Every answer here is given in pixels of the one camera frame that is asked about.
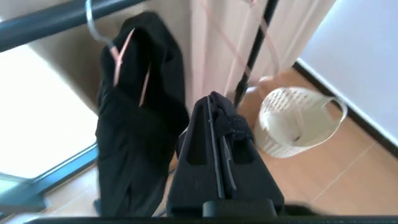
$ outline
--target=baseboard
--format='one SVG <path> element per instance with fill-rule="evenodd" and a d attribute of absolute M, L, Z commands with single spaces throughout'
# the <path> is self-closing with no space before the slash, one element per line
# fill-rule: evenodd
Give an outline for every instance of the baseboard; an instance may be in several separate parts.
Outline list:
<path fill-rule="evenodd" d="M 318 81 L 308 70 L 301 66 L 298 62 L 295 62 L 293 68 L 298 71 L 305 79 L 307 79 L 312 85 L 314 85 L 321 93 L 328 96 L 334 96 L 335 94 L 330 91 L 324 84 Z M 382 133 L 376 128 L 369 124 L 363 119 L 357 112 L 348 107 L 348 116 L 357 123 L 364 131 L 366 131 L 375 141 L 387 149 L 392 155 L 398 158 L 398 147 L 388 140 Z"/>

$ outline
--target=wooden floor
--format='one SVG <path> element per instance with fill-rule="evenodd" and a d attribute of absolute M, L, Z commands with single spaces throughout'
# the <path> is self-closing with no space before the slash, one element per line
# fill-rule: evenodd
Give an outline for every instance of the wooden floor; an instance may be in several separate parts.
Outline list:
<path fill-rule="evenodd" d="M 280 81 L 283 85 L 314 89 L 295 70 L 284 72 Z M 239 112 L 253 124 L 256 107 L 248 105 L 250 102 L 243 101 Z M 330 109 L 339 116 L 338 109 Z M 306 152 L 287 159 L 261 156 L 287 203 L 307 203 L 315 210 L 334 215 L 398 215 L 398 160 L 350 118 L 343 121 L 331 139 Z M 90 167 L 49 192 L 50 206 L 46 211 L 18 215 L 9 223 L 37 216 L 97 216 L 92 206 L 98 198 L 97 175 L 96 167 Z M 172 178 L 169 177 L 167 190 Z M 164 207 L 165 200 L 155 214 Z"/>

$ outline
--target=hanging clothes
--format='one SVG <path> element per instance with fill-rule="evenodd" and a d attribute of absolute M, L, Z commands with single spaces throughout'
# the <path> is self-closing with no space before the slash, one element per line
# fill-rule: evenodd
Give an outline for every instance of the hanging clothes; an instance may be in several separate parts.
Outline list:
<path fill-rule="evenodd" d="M 183 58 L 175 39 L 156 13 L 143 12 L 124 22 L 114 39 L 118 50 L 133 29 L 117 86 L 109 49 L 101 53 L 96 137 L 104 217 L 148 217 L 155 212 L 178 136 L 189 122 Z"/>

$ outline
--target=laundry basket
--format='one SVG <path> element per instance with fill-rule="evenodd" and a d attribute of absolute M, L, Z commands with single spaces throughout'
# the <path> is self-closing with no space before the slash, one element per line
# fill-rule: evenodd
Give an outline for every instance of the laundry basket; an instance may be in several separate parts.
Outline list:
<path fill-rule="evenodd" d="M 341 119 L 331 118 L 326 104 L 336 101 Z M 262 102 L 254 127 L 256 146 L 272 157 L 286 158 L 317 146 L 337 131 L 347 106 L 336 97 L 306 88 L 278 88 Z"/>

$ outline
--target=hanger hook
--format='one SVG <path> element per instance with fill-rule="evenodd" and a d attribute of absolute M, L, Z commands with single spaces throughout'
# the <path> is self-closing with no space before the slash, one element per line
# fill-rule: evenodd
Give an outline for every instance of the hanger hook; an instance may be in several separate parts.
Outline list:
<path fill-rule="evenodd" d="M 94 24 L 94 20 L 93 20 L 93 11 L 91 9 L 91 0 L 86 0 L 85 9 L 86 9 L 87 26 L 88 26 L 88 30 L 90 31 L 91 35 L 97 41 L 106 42 L 106 45 L 108 46 L 108 48 L 112 49 L 114 47 L 112 40 L 108 37 L 103 37 L 101 34 L 98 33 L 98 31 L 95 28 L 95 24 Z"/>

